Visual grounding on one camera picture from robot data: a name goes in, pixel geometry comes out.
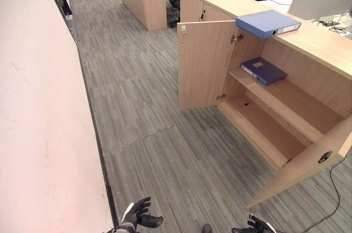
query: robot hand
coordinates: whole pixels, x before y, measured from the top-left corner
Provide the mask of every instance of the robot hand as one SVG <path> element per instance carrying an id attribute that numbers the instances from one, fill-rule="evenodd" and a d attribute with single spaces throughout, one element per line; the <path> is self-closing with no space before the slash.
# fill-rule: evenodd
<path id="1" fill-rule="evenodd" d="M 150 197 L 146 197 L 139 200 L 137 203 L 130 203 L 122 217 L 121 225 L 108 233 L 136 233 L 137 225 L 145 226 L 147 228 L 159 227 L 163 223 L 164 218 L 146 214 L 148 212 L 148 207 L 150 206 L 150 199 Z"/>
<path id="2" fill-rule="evenodd" d="M 248 225 L 251 228 L 246 229 L 232 229 L 232 233 L 276 233 L 275 229 L 267 222 L 260 220 L 259 218 L 255 217 L 253 214 L 249 215 Z"/>

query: open cabinet door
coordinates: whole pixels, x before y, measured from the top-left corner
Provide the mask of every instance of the open cabinet door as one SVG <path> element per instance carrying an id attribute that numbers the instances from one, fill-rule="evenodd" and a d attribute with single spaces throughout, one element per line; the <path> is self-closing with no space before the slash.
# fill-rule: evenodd
<path id="1" fill-rule="evenodd" d="M 178 23 L 180 109 L 218 104 L 237 32 L 233 20 Z"/>
<path id="2" fill-rule="evenodd" d="M 350 115 L 276 173 L 268 185 L 256 195 L 247 207 L 251 208 L 343 159 L 351 145 L 352 116 Z M 319 163 L 320 158 L 329 151 L 332 151 L 330 157 Z"/>

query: blue binder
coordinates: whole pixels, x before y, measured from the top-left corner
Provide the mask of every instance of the blue binder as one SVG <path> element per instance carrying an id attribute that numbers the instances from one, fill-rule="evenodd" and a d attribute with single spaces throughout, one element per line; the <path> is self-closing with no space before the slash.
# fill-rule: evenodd
<path id="1" fill-rule="evenodd" d="M 240 16 L 236 18 L 235 24 L 261 39 L 298 30 L 301 26 L 301 22 L 275 10 Z"/>
<path id="2" fill-rule="evenodd" d="M 241 68 L 265 86 L 287 76 L 284 71 L 261 57 L 241 63 Z"/>

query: wooden shelf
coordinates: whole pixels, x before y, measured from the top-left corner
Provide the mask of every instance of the wooden shelf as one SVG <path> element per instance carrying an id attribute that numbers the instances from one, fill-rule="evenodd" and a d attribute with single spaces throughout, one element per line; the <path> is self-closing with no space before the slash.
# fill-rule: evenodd
<path id="1" fill-rule="evenodd" d="M 218 108 L 276 170 L 306 147 L 247 96 Z"/>
<path id="2" fill-rule="evenodd" d="M 229 74 L 312 142 L 318 141 L 343 120 L 288 80 L 262 86 L 241 68 L 232 69 Z"/>

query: cable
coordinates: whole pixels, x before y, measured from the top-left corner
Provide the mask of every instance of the cable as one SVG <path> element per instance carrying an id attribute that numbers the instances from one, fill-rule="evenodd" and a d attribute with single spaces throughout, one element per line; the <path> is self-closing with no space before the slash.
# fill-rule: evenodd
<path id="1" fill-rule="evenodd" d="M 336 188 L 336 185 L 335 185 L 335 183 L 334 183 L 334 180 L 332 179 L 332 170 L 333 170 L 337 165 L 339 165 L 340 163 L 342 163 L 342 162 L 346 159 L 346 157 L 347 157 L 347 154 L 346 154 L 345 158 L 342 159 L 341 162 L 335 164 L 335 165 L 332 166 L 331 169 L 330 169 L 330 180 L 331 180 L 331 182 L 332 182 L 332 185 L 333 185 L 334 188 L 335 188 L 335 192 L 336 192 L 337 198 L 338 198 L 337 206 L 336 206 L 334 212 L 332 212 L 330 215 L 327 215 L 326 217 L 324 217 L 324 218 L 323 218 L 322 220 L 320 220 L 319 222 L 317 222 L 317 223 L 311 225 L 309 228 L 307 228 L 307 229 L 306 229 L 305 231 L 303 231 L 302 233 L 308 232 L 309 230 L 311 230 L 311 229 L 312 229 L 313 227 L 315 227 L 316 225 L 322 223 L 325 219 L 328 219 L 328 218 L 332 217 L 332 216 L 336 213 L 337 209 L 340 207 L 340 194 L 339 194 L 339 191 L 338 191 L 337 188 Z"/>
<path id="2" fill-rule="evenodd" d="M 290 6 L 291 4 L 284 4 L 284 3 L 278 3 L 278 2 L 276 2 L 276 1 L 274 1 L 274 0 L 271 0 L 272 2 L 275 2 L 275 3 L 277 3 L 277 4 L 280 4 L 280 5 L 286 5 L 286 6 Z"/>

